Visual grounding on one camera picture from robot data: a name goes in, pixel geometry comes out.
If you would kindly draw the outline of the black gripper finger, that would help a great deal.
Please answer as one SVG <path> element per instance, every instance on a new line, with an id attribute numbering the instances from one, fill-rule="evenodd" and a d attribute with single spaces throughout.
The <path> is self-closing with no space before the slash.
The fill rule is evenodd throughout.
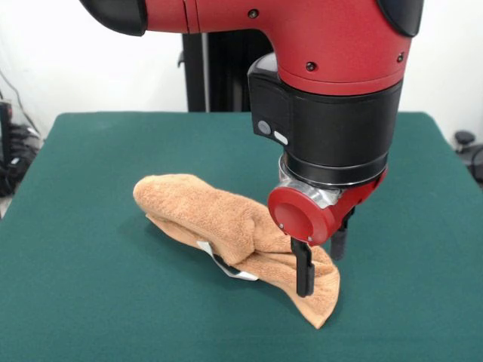
<path id="1" fill-rule="evenodd" d="M 315 266 L 309 245 L 291 238 L 291 251 L 296 257 L 297 295 L 303 298 L 311 296 L 314 292 Z"/>
<path id="2" fill-rule="evenodd" d="M 333 260 L 341 260 L 344 257 L 346 239 L 348 234 L 348 222 L 355 212 L 352 208 L 343 218 L 341 226 L 331 236 L 330 255 Z"/>

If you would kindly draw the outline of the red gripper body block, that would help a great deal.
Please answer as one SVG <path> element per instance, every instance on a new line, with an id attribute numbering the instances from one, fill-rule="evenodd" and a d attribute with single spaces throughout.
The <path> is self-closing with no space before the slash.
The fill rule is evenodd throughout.
<path id="1" fill-rule="evenodd" d="M 286 234 L 309 245 L 326 242 L 355 207 L 377 189 L 384 170 L 369 183 L 347 189 L 320 189 L 279 169 L 280 183 L 269 194 L 268 209 L 274 223 Z"/>

